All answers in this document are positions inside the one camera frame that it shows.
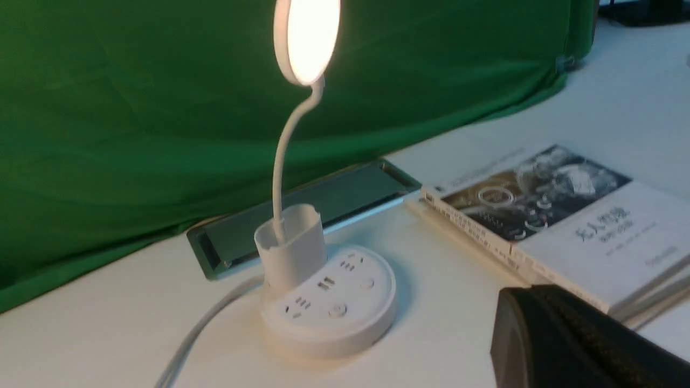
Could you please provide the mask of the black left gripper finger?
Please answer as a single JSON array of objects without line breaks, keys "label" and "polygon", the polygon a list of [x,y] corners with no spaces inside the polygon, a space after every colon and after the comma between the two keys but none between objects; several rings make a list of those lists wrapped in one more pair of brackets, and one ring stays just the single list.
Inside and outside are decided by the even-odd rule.
[{"label": "black left gripper finger", "polygon": [[688,387],[688,361],[556,285],[498,292],[498,387]]}]

